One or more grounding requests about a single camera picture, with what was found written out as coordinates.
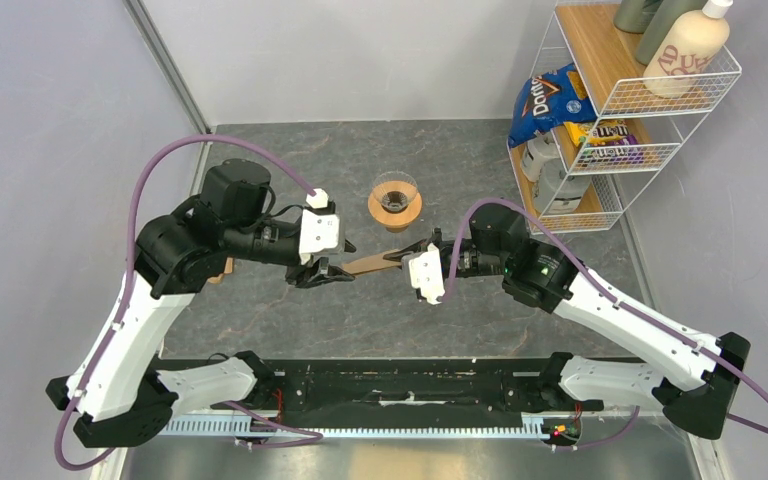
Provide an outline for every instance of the gray marble surface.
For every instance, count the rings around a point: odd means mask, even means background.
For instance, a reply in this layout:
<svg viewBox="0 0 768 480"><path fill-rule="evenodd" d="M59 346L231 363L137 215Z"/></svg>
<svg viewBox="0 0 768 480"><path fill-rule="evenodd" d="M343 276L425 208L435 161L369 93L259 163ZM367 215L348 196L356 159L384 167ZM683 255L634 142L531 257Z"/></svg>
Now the gray marble surface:
<svg viewBox="0 0 768 480"><path fill-rule="evenodd" d="M453 237L476 200L518 198L505 150L508 125L500 120L298 123L229 125L218 133L266 147L325 188L346 222L346 237L358 247L345 255L347 262L406 246L435 226ZM235 157L256 159L214 145L208 167ZM270 170L276 210L303 203L303 191L271 165ZM425 200L420 219L400 234L375 223L366 207L374 178L391 170L412 175ZM639 298L619 227L563 238L606 280ZM240 261L235 267L222 284L208 285L175 322L166 337L167 358L240 350L266 358L625 354L595 332L516 303L496 278L461 280L455 298L430 306L417 302L398 270L296 290L284 283L282 267Z"/></svg>

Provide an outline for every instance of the snack bag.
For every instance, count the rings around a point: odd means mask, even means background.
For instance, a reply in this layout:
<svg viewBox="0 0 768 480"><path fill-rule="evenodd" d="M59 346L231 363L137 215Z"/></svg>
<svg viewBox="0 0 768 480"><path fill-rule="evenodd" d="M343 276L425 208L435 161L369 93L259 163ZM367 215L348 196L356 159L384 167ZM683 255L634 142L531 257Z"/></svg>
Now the snack bag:
<svg viewBox="0 0 768 480"><path fill-rule="evenodd" d="M508 146L514 148L564 122L592 122L596 111L575 64L530 79L514 106Z"/></svg>
<svg viewBox="0 0 768 480"><path fill-rule="evenodd" d="M587 136L593 130L590 145L604 145L608 142L617 142L629 136L625 120L604 120L594 130L595 123L564 122L567 132L570 134L573 145L576 147L587 141Z"/></svg>
<svg viewBox="0 0 768 480"><path fill-rule="evenodd" d="M639 145L637 138L633 134L629 134L627 137L617 140L615 142L608 142L602 147L606 148L594 148L588 155L584 155L581 158L581 166L587 168L591 165L606 164L611 162L622 163L643 163L645 157L643 151L640 148L607 148L607 147L632 147Z"/></svg>

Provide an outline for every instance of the gray wall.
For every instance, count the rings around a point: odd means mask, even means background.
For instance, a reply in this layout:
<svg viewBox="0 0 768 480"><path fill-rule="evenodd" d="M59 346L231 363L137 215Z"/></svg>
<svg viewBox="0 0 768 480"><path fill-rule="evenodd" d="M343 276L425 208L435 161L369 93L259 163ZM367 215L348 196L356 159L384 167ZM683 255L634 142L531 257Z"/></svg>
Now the gray wall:
<svg viewBox="0 0 768 480"><path fill-rule="evenodd" d="M54 461L43 389L110 311L139 170L189 133L119 1L0 1L0 479L86 477ZM158 169L143 219L185 196L196 157Z"/></svg>
<svg viewBox="0 0 768 480"><path fill-rule="evenodd" d="M510 118L555 0L145 0L208 123Z"/></svg>
<svg viewBox="0 0 768 480"><path fill-rule="evenodd" d="M664 312L753 348L748 373L768 389L768 2L735 2L729 46L744 76L632 208ZM734 412L768 423L742 387ZM735 478L768 478L768 437L731 424Z"/></svg>

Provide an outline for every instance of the black metal base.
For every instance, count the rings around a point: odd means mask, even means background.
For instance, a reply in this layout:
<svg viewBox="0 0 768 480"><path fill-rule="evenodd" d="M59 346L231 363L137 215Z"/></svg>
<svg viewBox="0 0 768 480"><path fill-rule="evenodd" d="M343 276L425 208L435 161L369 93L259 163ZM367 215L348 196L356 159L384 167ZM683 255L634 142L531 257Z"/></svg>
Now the black metal base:
<svg viewBox="0 0 768 480"><path fill-rule="evenodd" d="M309 428L520 427L522 413L574 412L558 388L569 354L543 359L263 360L275 372L258 382L253 409L278 410L282 421ZM606 359L640 362L636 358ZM155 360L151 368L182 370L204 360ZM382 401L415 404L382 405ZM419 402L435 402L417 405ZM601 411L600 401L582 402ZM216 405L216 409L227 409Z"/></svg>

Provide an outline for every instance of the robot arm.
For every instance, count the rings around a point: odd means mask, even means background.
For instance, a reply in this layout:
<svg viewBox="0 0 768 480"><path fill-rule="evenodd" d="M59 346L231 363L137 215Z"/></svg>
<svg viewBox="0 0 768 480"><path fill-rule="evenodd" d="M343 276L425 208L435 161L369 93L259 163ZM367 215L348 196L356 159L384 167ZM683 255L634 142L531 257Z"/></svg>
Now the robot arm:
<svg viewBox="0 0 768 480"><path fill-rule="evenodd" d="M344 239L334 202L317 190L295 223L276 220L270 214L270 180L259 164L228 160L208 171L199 195L140 232L131 301L86 388L78 390L79 380L113 324L124 279L80 368L46 389L60 409L80 397L75 432L86 447L139 445L176 415L245 399L258 381L268 380L270 371L248 353L185 371L149 368L169 327L207 279L223 271L228 257L285 266L286 281L298 288L354 279L329 263L328 255L354 251Z"/></svg>
<svg viewBox="0 0 768 480"><path fill-rule="evenodd" d="M599 332L646 362L604 362L557 353L541 375L544 397L659 408L680 428L719 438L738 380L699 350L704 347L742 370L748 341L734 333L717 338L675 322L589 270L621 301L697 342L688 347L620 309L619 300L612 304L604 298L557 247L530 238L523 217L507 207L491 204L478 209L470 219L470 232L472 238L464 241L460 252L453 252L454 242L443 241L435 229L429 239L388 259L401 260L417 296L433 304L444 293L451 256L458 255L458 277L502 276L502 288L516 301Z"/></svg>

